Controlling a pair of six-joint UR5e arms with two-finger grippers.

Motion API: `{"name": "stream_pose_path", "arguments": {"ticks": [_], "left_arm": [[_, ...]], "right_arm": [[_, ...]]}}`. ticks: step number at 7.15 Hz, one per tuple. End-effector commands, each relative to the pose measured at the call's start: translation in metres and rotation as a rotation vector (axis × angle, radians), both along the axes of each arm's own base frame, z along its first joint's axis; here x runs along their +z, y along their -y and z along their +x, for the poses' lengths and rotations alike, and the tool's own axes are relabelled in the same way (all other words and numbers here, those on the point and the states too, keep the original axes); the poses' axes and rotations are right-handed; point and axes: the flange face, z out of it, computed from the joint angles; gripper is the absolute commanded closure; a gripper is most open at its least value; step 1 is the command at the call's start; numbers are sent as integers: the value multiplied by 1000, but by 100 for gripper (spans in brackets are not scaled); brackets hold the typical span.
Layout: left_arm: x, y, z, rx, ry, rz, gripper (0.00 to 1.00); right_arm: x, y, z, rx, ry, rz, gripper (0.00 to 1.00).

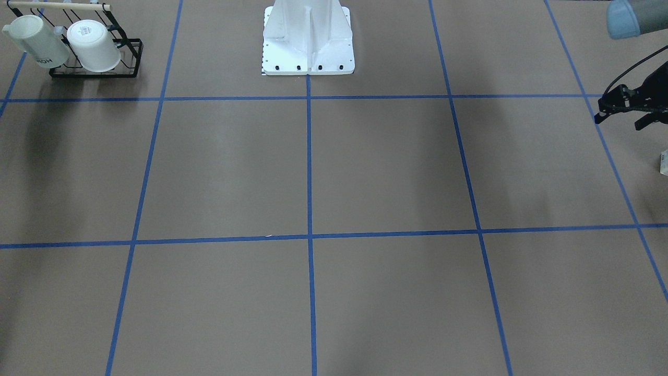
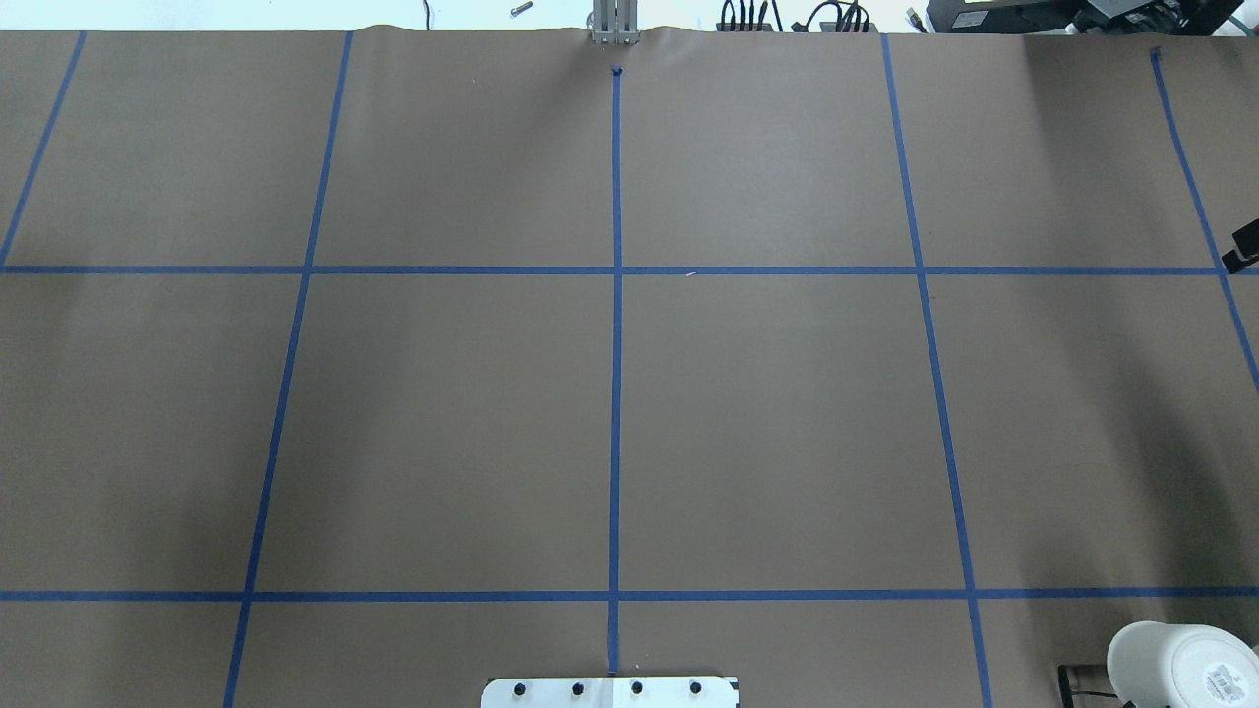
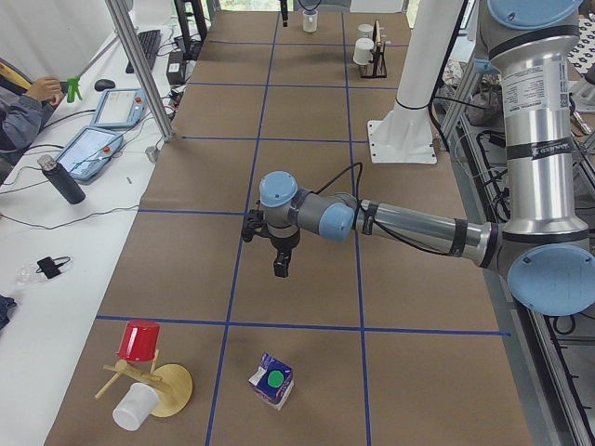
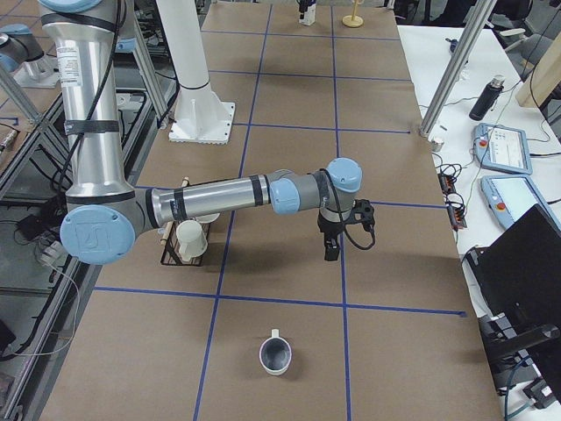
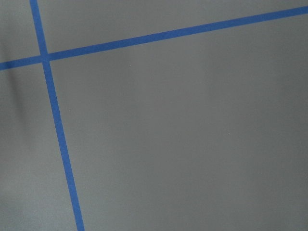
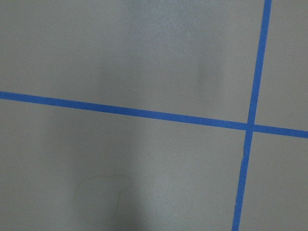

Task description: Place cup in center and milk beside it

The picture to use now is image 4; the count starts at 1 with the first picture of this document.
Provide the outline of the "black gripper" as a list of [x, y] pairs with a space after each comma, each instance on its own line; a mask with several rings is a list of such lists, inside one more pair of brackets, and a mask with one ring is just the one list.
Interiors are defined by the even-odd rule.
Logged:
[[350, 210], [342, 214], [330, 209], [320, 209], [318, 214], [318, 227], [324, 239], [324, 259], [337, 261], [340, 255], [339, 235], [344, 231], [345, 222], [351, 215]]

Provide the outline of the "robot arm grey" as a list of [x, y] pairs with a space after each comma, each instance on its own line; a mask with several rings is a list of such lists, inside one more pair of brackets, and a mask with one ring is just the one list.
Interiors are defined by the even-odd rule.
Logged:
[[1, 27], [1, 65], [10, 73], [24, 63], [33, 63], [45, 56], [32, 31], [24, 24]]

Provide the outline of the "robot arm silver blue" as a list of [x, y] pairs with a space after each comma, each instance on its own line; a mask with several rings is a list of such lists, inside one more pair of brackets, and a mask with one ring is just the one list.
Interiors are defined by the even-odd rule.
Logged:
[[124, 175], [113, 70], [117, 43], [133, 35], [129, 1], [43, 1], [44, 30], [56, 45], [73, 174], [60, 239], [67, 252], [91, 265], [128, 254], [144, 232], [169, 223], [271, 205], [279, 214], [317, 210], [324, 258], [339, 256], [348, 225], [373, 232], [373, 207], [357, 198], [362, 170], [337, 158], [314, 173], [278, 170], [177, 189], [136, 188]]

